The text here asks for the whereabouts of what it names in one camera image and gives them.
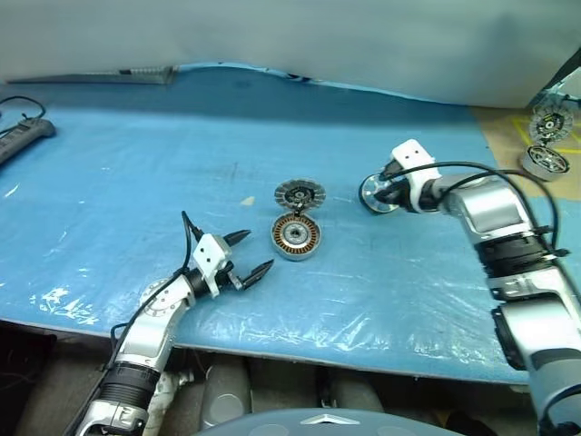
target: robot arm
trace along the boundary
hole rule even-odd
[[[441,198],[466,176],[442,176],[431,168],[391,181],[391,174],[434,162],[415,140],[396,147],[392,159],[383,173],[363,182],[361,201],[375,213],[403,206],[460,220],[492,297],[502,302],[492,311],[497,337],[508,363],[528,371],[541,430],[581,431],[579,297],[517,193],[496,177],[483,176]]]
[[[231,246],[250,232],[240,231],[223,238],[199,232],[193,253],[195,268],[152,283],[145,290],[142,304],[153,299],[128,325],[113,364],[67,435],[141,435],[149,418],[147,409],[155,386],[173,347],[177,325],[196,298],[206,294],[216,297],[226,285],[247,289],[272,266],[273,261],[263,263],[241,279],[232,272]]]

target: metal disc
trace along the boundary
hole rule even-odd
[[[359,187],[359,199],[374,213],[389,213],[399,208],[397,204],[383,203],[375,198],[375,194],[386,189],[391,182],[384,182],[379,179],[379,174],[370,175]]]
[[[553,182],[569,171],[569,162],[565,157],[542,145],[528,147],[520,162],[527,172],[547,182]]]
[[[562,104],[541,106],[528,126],[535,144],[551,144],[565,139],[573,129],[573,114]]]
[[[325,196],[325,189],[320,184],[306,179],[289,180],[274,191],[276,203],[301,211],[319,207]]]
[[[271,237],[281,256],[291,261],[302,261],[319,247],[320,228],[307,215],[286,213],[272,225]]]

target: floor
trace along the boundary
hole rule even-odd
[[[61,334],[43,376],[29,398],[16,436],[61,434],[79,404],[94,386],[109,353],[105,339]],[[203,372],[212,354],[175,352],[171,366],[193,367],[197,380],[176,394],[166,413],[162,436],[189,436],[200,428]],[[248,360],[254,411],[317,407],[315,366]],[[529,398],[506,385],[418,379],[386,374],[363,374],[375,388],[386,412],[438,424],[449,411],[459,410],[482,420],[499,436],[536,434]]]

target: table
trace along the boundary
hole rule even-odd
[[[58,129],[0,168],[0,318],[108,334],[182,261],[183,209],[206,232],[252,229],[235,247],[240,274],[275,259],[247,292],[199,301],[180,325],[183,346],[526,379],[505,363],[489,315],[495,302],[460,224],[374,216],[358,201],[361,180],[409,138],[440,161],[495,164],[467,108],[232,68],[182,72],[168,86],[11,84],[0,94],[38,98]],[[3,123],[19,116],[13,108],[2,108]],[[273,192],[300,177],[321,183],[328,198],[312,213],[319,250],[292,263],[271,246],[271,225],[284,213]],[[546,219],[542,199],[533,204]],[[560,206],[579,281],[579,204]]]

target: blue plastic sheet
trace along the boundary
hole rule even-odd
[[[526,378],[505,363],[489,315],[495,302],[460,224],[374,216],[358,200],[361,180],[409,138],[438,160],[494,164],[467,108],[214,68],[167,87],[30,84],[0,94],[40,99],[58,129],[0,169],[3,319],[107,334],[145,286],[180,265],[183,209],[206,232],[252,229],[234,250],[240,275],[275,259],[247,292],[199,301],[180,325],[183,345],[456,379]],[[2,125],[23,108],[3,107]],[[284,213],[275,187],[298,177],[318,181],[328,197],[312,212],[319,250],[292,263],[274,252],[270,228]],[[560,205],[577,274],[579,205]]]

